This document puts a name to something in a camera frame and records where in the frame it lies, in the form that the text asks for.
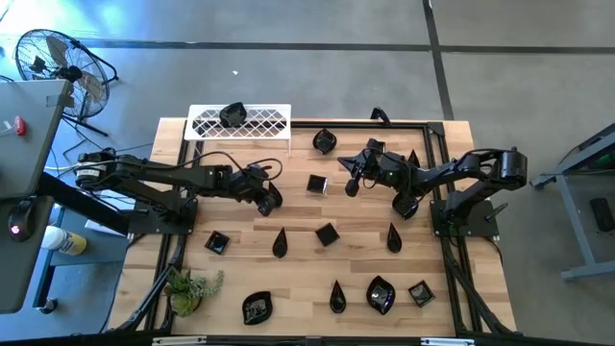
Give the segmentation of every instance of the wooden tabletop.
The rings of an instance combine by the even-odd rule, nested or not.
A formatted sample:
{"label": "wooden tabletop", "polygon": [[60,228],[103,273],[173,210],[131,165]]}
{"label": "wooden tabletop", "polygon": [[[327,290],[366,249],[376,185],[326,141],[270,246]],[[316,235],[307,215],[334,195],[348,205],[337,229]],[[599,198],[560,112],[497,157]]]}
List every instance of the wooden tabletop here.
{"label": "wooden tabletop", "polygon": [[[185,119],[160,120],[151,159],[175,164]],[[445,121],[451,158],[474,148],[466,121]],[[391,209],[395,191],[383,186],[361,188],[357,197],[344,192],[348,172],[336,161],[354,156],[370,137],[386,142],[388,151],[409,155],[414,149],[422,166],[427,166],[423,135],[417,130],[335,129],[335,150],[323,156],[312,148],[317,129],[292,130],[292,157],[284,141],[206,142],[205,150],[224,150],[240,164],[277,158],[283,173],[274,184],[283,195],[283,206],[262,217],[254,204],[219,198],[200,198],[193,235],[188,238],[184,269],[211,282],[224,270],[221,292],[208,298],[187,318],[176,318],[174,334],[269,334],[269,335],[353,335],[353,336],[448,336],[454,334],[451,305],[438,238],[432,234],[429,194],[417,213],[404,221]],[[192,157],[190,146],[188,157]],[[221,156],[209,156],[201,164],[226,163]],[[309,174],[329,179],[326,195],[306,191]],[[457,182],[463,189],[472,181]],[[323,247],[314,231],[331,222],[340,234],[334,244]],[[387,251],[389,224],[400,233],[400,253]],[[282,259],[272,254],[273,241],[284,227],[288,252]],[[204,248],[212,231],[231,238],[231,245],[218,256]],[[111,311],[110,327],[124,322],[150,288],[159,254],[160,235],[147,235],[127,254]],[[514,320],[504,273],[498,253],[481,238],[468,238],[468,252],[477,291],[509,328]],[[395,286],[397,298],[391,311],[381,316],[365,301],[369,283],[382,276]],[[407,289],[425,280],[436,298],[423,308],[416,307]],[[346,310],[335,314],[329,300],[339,281],[347,300]],[[274,311],[266,322],[244,326],[241,303],[251,293],[272,293]],[[466,324],[470,326],[465,295],[460,293]],[[164,308],[161,301],[159,316]]]}

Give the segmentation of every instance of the green plant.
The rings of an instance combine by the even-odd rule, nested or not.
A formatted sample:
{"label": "green plant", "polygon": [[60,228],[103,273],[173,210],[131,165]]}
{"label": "green plant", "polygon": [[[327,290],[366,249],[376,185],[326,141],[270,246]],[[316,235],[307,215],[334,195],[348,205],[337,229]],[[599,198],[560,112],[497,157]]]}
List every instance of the green plant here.
{"label": "green plant", "polygon": [[215,285],[206,288],[207,279],[191,279],[190,269],[187,270],[185,276],[182,276],[182,273],[172,267],[168,274],[168,285],[164,288],[164,293],[171,297],[173,311],[180,317],[186,317],[199,307],[203,298],[218,293],[223,280],[224,272],[218,271]]}

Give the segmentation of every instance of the concrete floor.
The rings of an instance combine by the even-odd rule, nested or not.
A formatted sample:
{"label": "concrete floor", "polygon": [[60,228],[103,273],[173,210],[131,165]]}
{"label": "concrete floor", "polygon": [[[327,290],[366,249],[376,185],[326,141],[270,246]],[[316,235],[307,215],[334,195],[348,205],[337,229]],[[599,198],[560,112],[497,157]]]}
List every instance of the concrete floor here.
{"label": "concrete floor", "polygon": [[[615,3],[607,0],[431,0],[442,44],[612,46]],[[44,27],[76,37],[172,41],[429,44],[420,0],[104,0],[15,2],[0,22],[0,74],[18,75],[16,38]],[[430,53],[95,49],[118,69],[105,110],[91,124],[118,148],[152,141],[159,117],[186,116],[203,103],[291,103],[293,116],[366,117],[374,106],[395,119],[442,119]],[[573,146],[613,122],[615,56],[443,54],[455,119],[471,122],[477,147],[518,146],[529,173],[554,167]],[[75,143],[62,126],[60,153]],[[82,151],[94,150],[83,146]],[[149,148],[135,150],[147,156]],[[69,156],[74,161],[78,152]],[[58,155],[59,164],[68,162]],[[501,192],[504,272],[519,331],[615,343],[615,279],[569,284],[559,271],[582,258],[556,187]],[[88,270],[114,282],[117,269]],[[71,273],[59,274],[71,285]],[[112,286],[95,294],[111,303]],[[91,333],[107,310],[88,309],[58,289],[65,314],[0,316],[0,339]],[[10,321],[36,318],[20,334]],[[51,328],[43,327],[52,323]]]}

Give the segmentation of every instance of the black cube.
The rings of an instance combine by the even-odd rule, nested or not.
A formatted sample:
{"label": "black cube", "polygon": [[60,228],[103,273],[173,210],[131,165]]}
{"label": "black cube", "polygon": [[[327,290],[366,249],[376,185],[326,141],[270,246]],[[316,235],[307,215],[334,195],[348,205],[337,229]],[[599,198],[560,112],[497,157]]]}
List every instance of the black cube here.
{"label": "black cube", "polygon": [[339,239],[339,235],[335,231],[335,228],[333,227],[331,222],[319,228],[315,232],[316,235],[318,235],[318,239],[320,239],[320,242],[323,243],[323,246],[329,246],[334,241]]}

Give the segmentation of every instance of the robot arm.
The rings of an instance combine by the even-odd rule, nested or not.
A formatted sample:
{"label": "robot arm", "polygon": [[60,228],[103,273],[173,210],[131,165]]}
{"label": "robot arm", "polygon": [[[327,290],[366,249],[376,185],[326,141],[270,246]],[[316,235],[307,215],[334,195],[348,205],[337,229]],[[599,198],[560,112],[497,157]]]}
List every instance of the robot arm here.
{"label": "robot arm", "polygon": [[432,169],[421,169],[404,156],[384,153],[379,146],[372,138],[355,157],[337,158],[352,176],[346,184],[346,194],[351,197],[357,195],[360,179],[392,187],[398,192],[393,199],[393,209],[404,219],[414,215],[423,196],[443,184],[465,178],[478,180],[464,191],[451,193],[447,200],[444,212],[456,222],[463,223],[476,203],[501,189],[515,190],[527,182],[528,159],[516,148],[473,150],[459,160]]}
{"label": "robot arm", "polygon": [[[283,200],[271,182],[268,188],[263,187],[270,180],[268,166],[250,165],[235,172],[229,165],[186,168],[130,155],[116,156],[111,148],[82,154],[79,163],[82,165],[75,169],[78,187],[88,191],[111,189],[153,207],[163,218],[180,216],[185,201],[196,195],[255,202],[263,216],[269,215]],[[188,197],[182,198],[180,191],[160,191],[143,182],[180,186]]]}

